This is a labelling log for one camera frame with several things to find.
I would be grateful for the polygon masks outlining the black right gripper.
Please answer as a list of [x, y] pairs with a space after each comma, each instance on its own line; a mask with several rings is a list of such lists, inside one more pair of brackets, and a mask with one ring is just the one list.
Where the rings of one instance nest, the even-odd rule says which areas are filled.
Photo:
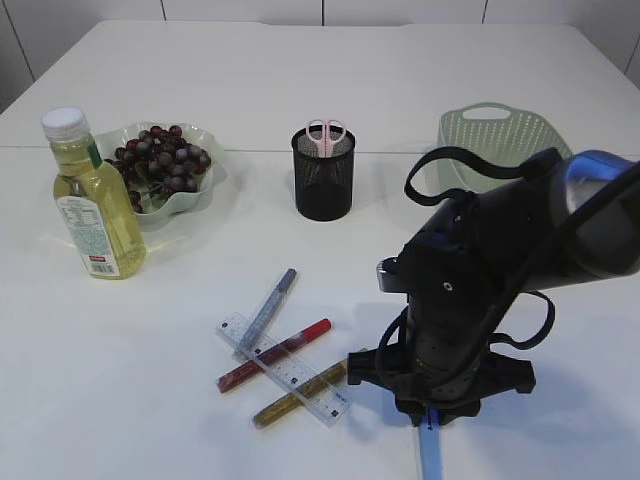
[[347, 383], [368, 383], [391, 392], [396, 409], [415, 426], [427, 420], [447, 425], [460, 417], [475, 417], [483, 399], [508, 391], [530, 394], [536, 385], [528, 360], [484, 346], [459, 367], [456, 354], [451, 340], [420, 326], [406, 307], [376, 348], [348, 355]]

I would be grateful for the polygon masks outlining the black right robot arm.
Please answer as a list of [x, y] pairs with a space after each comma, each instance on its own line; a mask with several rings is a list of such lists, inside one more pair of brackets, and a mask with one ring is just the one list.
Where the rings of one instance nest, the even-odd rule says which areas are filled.
[[390, 391], [414, 424], [473, 417], [485, 398], [530, 393], [532, 364], [493, 351], [539, 345], [499, 325], [517, 296], [544, 298], [551, 288], [635, 274], [639, 269], [639, 166], [588, 150], [563, 158], [549, 148], [516, 167], [487, 162], [460, 147], [440, 147], [421, 165], [451, 159], [500, 181], [484, 193], [451, 188], [426, 195], [404, 187], [433, 215], [401, 252], [377, 267], [379, 287], [406, 307], [372, 350], [347, 359], [347, 381]]

